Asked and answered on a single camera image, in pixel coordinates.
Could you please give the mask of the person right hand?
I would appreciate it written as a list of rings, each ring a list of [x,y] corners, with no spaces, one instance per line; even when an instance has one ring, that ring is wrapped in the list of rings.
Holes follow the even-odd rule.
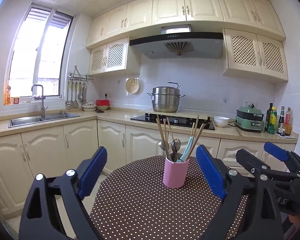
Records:
[[[300,214],[297,215],[288,215],[289,221],[294,224],[296,231],[300,229]]]

